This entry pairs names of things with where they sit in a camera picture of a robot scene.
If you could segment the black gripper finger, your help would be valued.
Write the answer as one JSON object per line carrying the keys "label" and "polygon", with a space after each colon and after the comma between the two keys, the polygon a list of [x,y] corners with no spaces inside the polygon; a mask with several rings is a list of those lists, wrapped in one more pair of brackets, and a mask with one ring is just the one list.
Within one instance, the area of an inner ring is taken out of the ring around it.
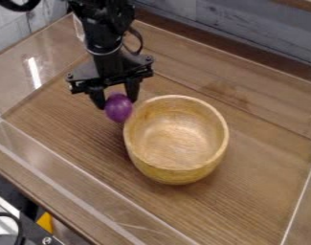
{"label": "black gripper finger", "polygon": [[92,87],[88,92],[89,99],[92,100],[94,106],[102,110],[105,108],[105,94],[101,87]]}
{"label": "black gripper finger", "polygon": [[126,79],[124,83],[125,94],[130,102],[136,102],[140,92],[140,80],[137,78]]}

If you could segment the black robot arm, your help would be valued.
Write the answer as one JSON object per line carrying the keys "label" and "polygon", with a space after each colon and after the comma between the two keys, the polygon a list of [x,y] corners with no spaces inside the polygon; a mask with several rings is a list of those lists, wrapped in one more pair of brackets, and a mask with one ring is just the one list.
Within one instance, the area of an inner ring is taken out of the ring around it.
{"label": "black robot arm", "polygon": [[130,102],[138,98],[140,83],[153,76],[153,57],[144,55],[142,39],[132,27],[134,5],[129,0],[68,0],[84,33],[90,58],[66,75],[72,94],[88,95],[105,108],[105,89],[122,84]]}

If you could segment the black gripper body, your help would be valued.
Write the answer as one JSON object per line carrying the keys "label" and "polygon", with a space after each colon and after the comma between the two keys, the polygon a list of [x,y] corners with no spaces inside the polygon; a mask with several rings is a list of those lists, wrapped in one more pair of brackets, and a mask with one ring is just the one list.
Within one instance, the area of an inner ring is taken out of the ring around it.
{"label": "black gripper body", "polygon": [[153,57],[150,55],[117,51],[108,56],[92,56],[66,75],[72,94],[88,94],[92,87],[101,87],[125,83],[126,79],[137,78],[142,81],[153,75]]}

